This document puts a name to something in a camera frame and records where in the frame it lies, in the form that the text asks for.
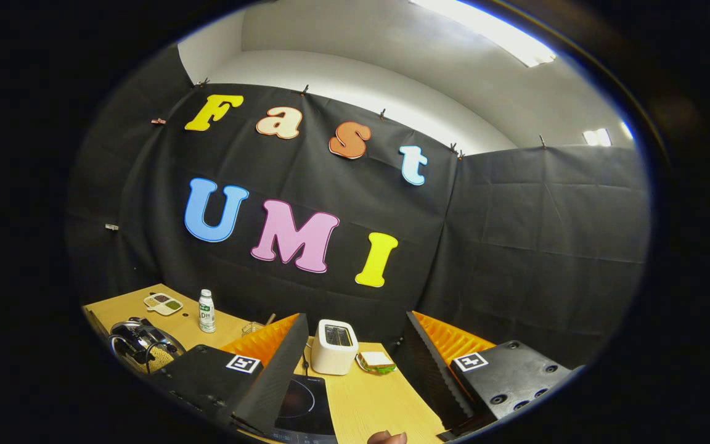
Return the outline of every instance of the bottle label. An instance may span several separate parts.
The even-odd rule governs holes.
[[[215,312],[210,306],[199,304],[199,326],[203,331],[215,331]]]

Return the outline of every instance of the letter u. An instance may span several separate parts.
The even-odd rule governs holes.
[[[248,198],[248,191],[239,186],[224,186],[223,194],[226,195],[226,204],[223,207],[221,222],[217,227],[205,224],[206,203],[210,194],[218,188],[215,182],[207,179],[191,180],[191,195],[186,205],[186,228],[195,237],[206,242],[221,242],[231,236],[234,231],[234,222],[237,220],[237,212],[240,210],[240,203]]]

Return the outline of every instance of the peach letter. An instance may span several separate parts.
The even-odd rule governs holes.
[[[301,134],[298,131],[298,126],[303,120],[303,113],[300,110],[292,107],[274,107],[267,110],[267,115],[272,117],[265,117],[256,123],[256,132],[259,134],[276,135],[282,139],[291,139]]]

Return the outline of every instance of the ceiling light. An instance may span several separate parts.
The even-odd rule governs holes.
[[[599,138],[599,144],[601,146],[611,146],[610,135],[606,133],[606,129],[597,129],[597,137]]]
[[[599,146],[599,144],[601,146],[612,146],[610,135],[604,128],[600,128],[595,131],[586,131],[582,135],[586,138],[586,143],[590,146]]]
[[[626,137],[629,138],[629,140],[634,140],[634,137],[632,136],[632,131],[629,129],[628,126],[626,126],[626,123],[621,123],[621,129],[623,130],[623,134],[626,135]]]
[[[473,29],[504,48],[529,68],[555,60],[555,53],[543,43],[481,9],[456,0],[410,0],[410,2]]]
[[[597,146],[597,144],[599,144],[599,138],[594,131],[586,131],[582,135],[586,137],[586,143],[590,146]]]

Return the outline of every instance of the white toaster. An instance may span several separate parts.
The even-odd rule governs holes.
[[[319,321],[311,346],[311,368],[322,374],[347,374],[358,352],[355,332],[348,323]]]

